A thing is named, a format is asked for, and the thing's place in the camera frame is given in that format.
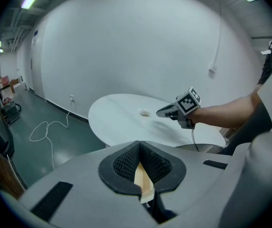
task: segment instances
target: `white door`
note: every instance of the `white door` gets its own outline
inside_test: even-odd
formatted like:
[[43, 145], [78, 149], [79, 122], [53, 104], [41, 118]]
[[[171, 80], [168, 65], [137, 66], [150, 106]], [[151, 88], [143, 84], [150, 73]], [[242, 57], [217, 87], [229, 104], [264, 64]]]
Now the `white door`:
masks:
[[41, 52], [47, 21], [48, 18], [44, 19], [43, 21], [41, 21], [39, 25], [36, 26], [35, 32], [32, 37], [30, 50], [31, 54], [30, 66], [33, 90], [37, 96], [43, 99], [45, 99], [45, 96], [41, 77]]

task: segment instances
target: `black sleeve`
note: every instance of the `black sleeve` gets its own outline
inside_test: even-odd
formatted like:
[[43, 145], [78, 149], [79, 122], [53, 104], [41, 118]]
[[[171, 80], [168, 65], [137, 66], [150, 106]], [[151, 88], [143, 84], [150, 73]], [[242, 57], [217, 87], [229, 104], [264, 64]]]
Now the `black sleeve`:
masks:
[[271, 54], [266, 55], [262, 76], [258, 82], [258, 85], [264, 84], [266, 80], [269, 78], [270, 74], [272, 73], [270, 57], [271, 57]]

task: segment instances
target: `round table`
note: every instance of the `round table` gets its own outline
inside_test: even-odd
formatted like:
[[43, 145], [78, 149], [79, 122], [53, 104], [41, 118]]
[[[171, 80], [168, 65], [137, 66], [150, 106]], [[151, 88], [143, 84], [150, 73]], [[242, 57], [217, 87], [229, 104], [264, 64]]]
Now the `round table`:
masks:
[[[162, 118], [156, 111], [169, 104], [147, 96], [115, 94], [95, 101], [88, 114], [94, 134], [106, 145], [130, 141], [153, 141], [177, 147], [193, 144], [190, 129], [183, 129], [177, 121]], [[149, 116], [142, 116], [139, 109], [146, 109]], [[225, 140], [214, 126], [198, 123], [194, 129], [196, 143], [224, 147]]]

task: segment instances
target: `red object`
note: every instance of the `red object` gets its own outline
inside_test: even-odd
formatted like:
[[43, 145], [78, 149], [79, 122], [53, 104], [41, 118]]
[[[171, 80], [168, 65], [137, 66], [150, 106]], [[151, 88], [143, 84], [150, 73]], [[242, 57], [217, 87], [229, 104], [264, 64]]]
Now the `red object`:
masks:
[[6, 87], [10, 84], [8, 76], [5, 76], [2, 78], [2, 84], [3, 84], [3, 87]]

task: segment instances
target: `power cord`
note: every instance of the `power cord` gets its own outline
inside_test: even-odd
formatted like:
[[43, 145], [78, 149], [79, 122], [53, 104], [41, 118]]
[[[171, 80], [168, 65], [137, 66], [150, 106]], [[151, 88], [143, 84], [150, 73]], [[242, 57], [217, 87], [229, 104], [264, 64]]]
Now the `power cord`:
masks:
[[195, 147], [196, 147], [197, 151], [199, 152], [198, 147], [197, 147], [197, 145], [196, 145], [196, 143], [195, 143], [194, 129], [192, 129], [192, 139], [193, 139], [193, 143], [195, 144]]
[[[49, 126], [52, 125], [53, 123], [59, 123], [61, 124], [62, 126], [68, 128], [68, 115], [70, 114], [70, 111], [68, 112], [68, 114], [66, 115], [66, 123], [67, 123], [67, 126], [65, 126], [63, 123], [60, 123], [60, 122], [57, 122], [57, 121], [53, 121], [51, 123], [48, 123], [48, 122], [41, 122], [31, 133], [31, 135], [29, 136], [29, 141], [31, 142], [39, 142], [39, 141], [42, 141], [43, 139], [48, 139], [50, 144], [51, 144], [51, 155], [52, 155], [52, 167], [54, 168], [54, 170], [56, 169], [55, 168], [55, 160], [54, 160], [54, 150], [53, 150], [53, 147], [52, 147], [52, 142], [51, 140], [47, 137], [48, 133], [49, 133]], [[38, 139], [38, 140], [31, 140], [31, 136], [33, 135], [33, 133], [35, 132], [35, 130], [40, 127], [42, 124], [44, 123], [47, 123], [47, 126], [46, 126], [46, 132], [45, 132], [45, 137], [44, 138], [41, 138], [41, 139]]]

